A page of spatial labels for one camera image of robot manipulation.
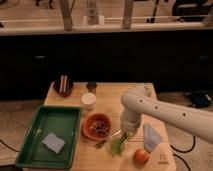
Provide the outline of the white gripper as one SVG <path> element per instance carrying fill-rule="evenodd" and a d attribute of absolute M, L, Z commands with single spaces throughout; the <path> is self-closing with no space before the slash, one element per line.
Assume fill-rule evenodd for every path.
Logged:
<path fill-rule="evenodd" d="M 138 132 L 141 120 L 128 121 L 124 116 L 121 117 L 121 132 L 127 135 L 127 139 L 132 139 Z"/>

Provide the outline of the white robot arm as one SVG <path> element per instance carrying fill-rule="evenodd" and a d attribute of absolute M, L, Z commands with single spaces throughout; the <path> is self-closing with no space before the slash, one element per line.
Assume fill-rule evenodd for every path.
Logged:
<path fill-rule="evenodd" d="M 153 99 L 142 86 L 125 91 L 121 104 L 121 128 L 125 131 L 136 132 L 145 114 L 213 144 L 213 112 Z"/>

